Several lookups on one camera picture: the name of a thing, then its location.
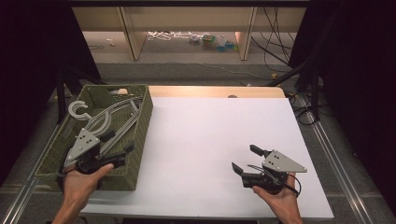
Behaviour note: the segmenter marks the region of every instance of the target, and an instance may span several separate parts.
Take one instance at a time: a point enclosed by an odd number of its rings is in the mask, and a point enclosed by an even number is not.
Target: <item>cable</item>
[[[285,58],[286,58],[286,59],[289,59],[289,54],[286,52],[286,50],[285,50],[285,48],[284,48],[284,46],[283,46],[283,43],[282,43],[282,39],[280,38],[279,25],[278,25],[278,23],[277,23],[277,11],[278,11],[278,8],[275,7],[275,20],[274,20],[274,24],[272,24],[271,19],[269,18],[268,13],[267,13],[265,7],[264,7],[263,9],[264,9],[265,16],[266,16],[268,22],[270,23],[270,26],[271,26],[271,29],[272,29],[272,33],[271,33],[271,34],[275,34],[277,40],[279,41],[280,45],[282,46],[282,51],[283,51],[283,54],[285,55]]]
[[[294,38],[291,36],[290,33],[288,33],[288,35],[290,36],[290,39],[293,41],[293,43],[296,42],[296,41],[294,40]]]
[[[312,122],[309,122],[309,123],[302,122],[302,121],[301,121],[301,116],[302,116],[303,114],[305,114],[305,113],[311,113],[311,114],[312,114],[312,110],[310,109],[310,106],[308,106],[307,108],[305,108],[303,112],[301,112],[300,114],[298,114],[298,115],[296,116],[296,118],[297,118],[297,120],[298,120],[299,123],[301,123],[301,124],[303,124],[303,125],[305,125],[305,126],[309,126],[309,125],[313,125],[313,124],[315,124],[315,122],[317,122],[316,119],[314,119]]]
[[[267,45],[265,45],[265,49],[264,49],[264,64],[265,64],[265,66],[268,68],[268,69],[270,69],[270,70],[273,70],[273,71],[276,71],[276,72],[282,72],[282,71],[279,71],[279,70],[276,70],[276,69],[273,69],[273,68],[271,68],[268,64],[267,64],[267,61],[266,61],[266,52],[269,52],[268,50],[267,50],[267,48],[268,48],[268,44],[269,44],[269,42],[267,42]]]
[[[262,38],[263,38],[265,41],[268,41],[270,44],[275,45],[275,46],[282,47],[282,45],[277,44],[277,43],[274,43],[274,42],[271,42],[269,39],[265,38],[264,35],[262,34],[262,32],[260,32],[260,35],[262,35]],[[290,47],[287,47],[287,46],[283,46],[283,48],[285,48],[285,49],[291,49]]]
[[[253,42],[262,50],[264,50],[266,53],[271,54],[271,56],[273,56],[274,58],[277,58],[278,60],[280,60],[283,64],[288,65],[288,63],[286,61],[284,61],[283,59],[277,57],[273,52],[269,51],[268,49],[264,48],[263,46],[261,46],[259,43],[257,43],[257,41],[253,38],[253,36],[251,37],[251,40],[253,40]]]
[[[280,182],[280,181],[277,180],[273,175],[271,175],[271,173],[269,173],[269,172],[266,171],[265,169],[261,168],[260,166],[250,165],[250,164],[249,164],[248,167],[253,168],[253,169],[255,169],[255,170],[258,170],[258,171],[261,171],[262,173],[265,173],[266,175],[268,175],[269,177],[271,177],[271,178],[274,180],[274,182],[277,181],[277,184],[281,184],[283,187],[285,187],[285,188],[287,188],[287,189],[293,191],[293,192],[296,194],[296,198],[298,198],[298,196],[300,195],[301,190],[302,190],[301,182],[300,182],[300,180],[297,179],[297,177],[295,177],[294,175],[287,174],[287,175],[293,177],[295,180],[297,180],[297,183],[298,183],[298,185],[299,185],[299,190],[298,190],[298,191],[297,191],[297,189],[295,189],[295,188],[289,186],[288,184]]]
[[[292,91],[283,91],[283,92],[285,92],[286,98],[289,99],[290,105],[293,106],[297,101],[297,92],[292,92]]]
[[[149,52],[146,50],[145,47],[143,47],[143,50],[144,50],[146,53],[149,53]],[[160,63],[160,62],[157,62],[156,60],[154,60],[151,56],[150,56],[150,58],[151,58],[151,60],[154,61],[155,63]],[[251,76],[259,77],[259,78],[263,78],[263,79],[272,79],[272,77],[261,77],[261,76],[259,76],[259,75],[255,75],[255,74],[252,74],[252,73],[249,73],[249,72],[234,72],[234,71],[230,71],[230,70],[228,70],[228,69],[226,69],[226,68],[224,68],[224,67],[216,66],[216,65],[208,65],[208,64],[204,64],[204,63],[194,63],[194,64],[199,64],[199,65],[204,66],[204,67],[219,68],[219,69],[222,69],[222,70],[224,70],[224,71],[226,71],[226,72],[228,72],[228,73],[231,73],[231,74],[247,74],[247,75],[251,75]]]

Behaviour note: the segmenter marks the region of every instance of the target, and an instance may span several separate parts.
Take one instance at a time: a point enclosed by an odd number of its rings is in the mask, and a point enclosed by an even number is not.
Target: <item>human hand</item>
[[[98,181],[113,168],[114,165],[110,163],[91,175],[76,170],[68,172],[64,178],[64,202],[52,223],[73,223],[96,190]]]
[[[289,176],[286,184],[294,188],[294,178]],[[268,203],[283,224],[303,223],[297,204],[297,197],[293,191],[283,188],[277,195],[273,195],[257,186],[253,186],[252,189]]]

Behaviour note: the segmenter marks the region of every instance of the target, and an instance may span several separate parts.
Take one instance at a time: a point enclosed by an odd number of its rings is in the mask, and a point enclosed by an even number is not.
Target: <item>green plastic crate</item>
[[[118,89],[128,90],[128,95],[110,93]],[[135,190],[140,162],[145,145],[146,135],[149,127],[149,120],[152,112],[152,101],[147,85],[86,85],[77,98],[84,101],[88,108],[79,108],[77,114],[83,112],[95,116],[109,106],[126,100],[128,98],[143,96],[142,110],[138,115],[136,124],[120,139],[120,141],[107,153],[123,151],[124,147],[134,140],[134,150],[127,155],[126,164],[114,169],[104,177],[100,189],[102,190]],[[110,128],[116,131],[131,117],[131,110],[122,109],[112,114]],[[40,179],[48,179],[46,185],[54,190],[59,190],[55,182],[56,171],[64,162],[66,150],[73,146],[76,136],[81,128],[85,127],[88,121],[74,119],[67,114],[56,136],[49,143],[49,149],[43,161],[35,172],[35,176]]]

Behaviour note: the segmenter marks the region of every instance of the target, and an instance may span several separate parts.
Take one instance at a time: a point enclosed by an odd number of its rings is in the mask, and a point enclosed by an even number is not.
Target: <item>white table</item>
[[[152,97],[153,111],[136,191],[96,191],[83,215],[207,219],[275,217],[233,172],[277,149],[308,169],[297,174],[303,218],[333,218],[286,98]]]

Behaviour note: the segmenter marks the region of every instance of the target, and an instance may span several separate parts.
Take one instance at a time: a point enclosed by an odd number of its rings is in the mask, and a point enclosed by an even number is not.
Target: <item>storage basket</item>
[[[126,89],[128,94],[117,94],[119,89]],[[107,154],[123,151],[124,147],[129,145],[132,140],[134,140],[134,150],[127,154],[125,166],[114,169],[103,178],[100,188],[102,190],[135,190],[153,107],[149,87],[147,85],[86,85],[77,98],[78,101],[84,101],[88,106],[88,108],[79,108],[77,114],[88,113],[93,117],[117,102],[139,96],[143,99],[137,122]],[[117,131],[131,117],[131,112],[130,108],[125,108],[112,114],[110,128]],[[67,114],[60,129],[49,143],[49,149],[39,164],[35,176],[40,179],[50,179],[45,184],[52,189],[58,190],[55,174],[60,165],[64,163],[66,150],[74,145],[76,136],[87,123],[88,121],[76,120]]]

